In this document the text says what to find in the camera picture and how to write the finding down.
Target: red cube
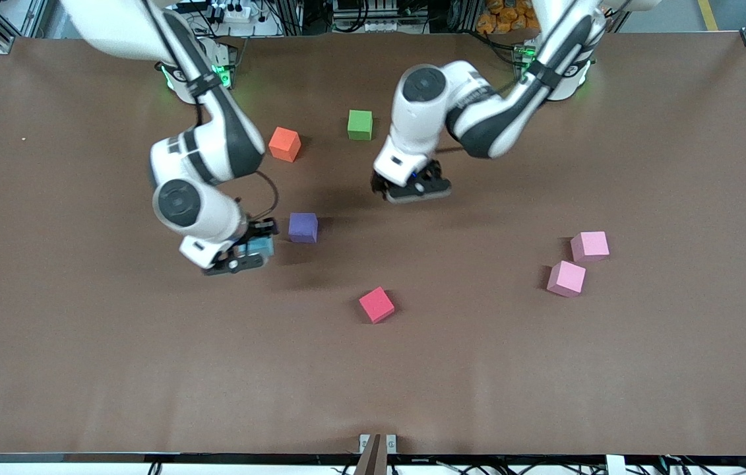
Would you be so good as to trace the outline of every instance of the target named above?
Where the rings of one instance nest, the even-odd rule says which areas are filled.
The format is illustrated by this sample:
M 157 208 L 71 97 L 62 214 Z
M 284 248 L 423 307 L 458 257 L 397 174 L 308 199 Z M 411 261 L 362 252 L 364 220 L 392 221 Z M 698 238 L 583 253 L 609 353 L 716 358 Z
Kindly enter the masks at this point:
M 301 147 L 299 133 L 276 127 L 276 132 L 273 132 L 273 138 L 270 139 L 268 146 L 270 147 L 270 153 L 279 160 L 293 162 L 297 160 L 297 153 Z
M 361 306 L 364 312 L 367 312 L 370 321 L 373 323 L 381 322 L 388 315 L 394 312 L 396 308 L 385 294 L 385 289 L 377 288 L 375 291 L 361 297 Z

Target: orange cube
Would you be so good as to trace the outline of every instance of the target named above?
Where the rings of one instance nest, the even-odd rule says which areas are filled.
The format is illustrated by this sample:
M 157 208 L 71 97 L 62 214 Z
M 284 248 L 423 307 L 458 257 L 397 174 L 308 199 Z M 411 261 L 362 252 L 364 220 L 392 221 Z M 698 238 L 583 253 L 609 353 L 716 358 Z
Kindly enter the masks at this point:
M 273 138 L 270 139 L 270 153 L 279 160 L 293 162 L 297 160 L 297 153 L 303 143 L 299 140 L 299 133 L 276 127 Z

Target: green cube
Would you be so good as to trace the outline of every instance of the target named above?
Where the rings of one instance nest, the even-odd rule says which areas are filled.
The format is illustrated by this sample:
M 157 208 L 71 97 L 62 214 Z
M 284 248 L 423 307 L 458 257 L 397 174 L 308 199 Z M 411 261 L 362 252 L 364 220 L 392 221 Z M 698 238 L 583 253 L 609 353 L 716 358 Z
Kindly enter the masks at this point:
M 351 141 L 372 141 L 373 112 L 349 111 L 349 126 L 346 127 Z

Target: black strap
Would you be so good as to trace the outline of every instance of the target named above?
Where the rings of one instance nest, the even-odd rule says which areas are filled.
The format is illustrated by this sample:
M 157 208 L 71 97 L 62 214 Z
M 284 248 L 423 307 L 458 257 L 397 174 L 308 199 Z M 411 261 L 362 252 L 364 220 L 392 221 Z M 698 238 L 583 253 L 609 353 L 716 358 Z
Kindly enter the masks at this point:
M 557 89 L 557 85 L 560 84 L 560 79 L 563 79 L 563 76 L 548 69 L 545 64 L 540 63 L 539 61 L 532 61 L 528 66 L 527 72 L 530 73 L 530 75 L 533 75 L 536 80 L 547 85 L 551 89 Z
M 200 97 L 202 94 L 206 94 L 208 90 L 219 85 L 223 85 L 220 76 L 215 75 L 213 72 L 208 73 L 207 75 L 202 75 L 197 79 L 188 81 L 188 93 L 190 93 L 192 97 Z
M 188 160 L 191 162 L 191 165 L 194 166 L 197 174 L 200 175 L 200 179 L 203 183 L 210 184 L 211 186 L 217 186 L 221 183 L 221 181 L 209 170 L 208 166 L 206 166 L 206 160 L 203 160 L 203 156 L 201 156 L 200 152 L 195 151 L 189 153 Z

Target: purple cube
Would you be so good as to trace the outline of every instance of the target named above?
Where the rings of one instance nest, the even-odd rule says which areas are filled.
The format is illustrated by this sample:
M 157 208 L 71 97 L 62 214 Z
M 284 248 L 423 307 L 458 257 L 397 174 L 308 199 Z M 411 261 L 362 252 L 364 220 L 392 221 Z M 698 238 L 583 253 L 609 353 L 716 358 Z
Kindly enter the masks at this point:
M 551 276 L 548 277 L 548 291 L 563 297 L 578 297 L 584 286 L 586 269 L 578 267 L 571 262 L 560 261 L 551 268 Z
M 288 230 L 292 243 L 316 243 L 317 214 L 291 213 L 291 225 Z
M 580 232 L 572 238 L 572 261 L 596 262 L 607 259 L 610 247 L 603 231 Z

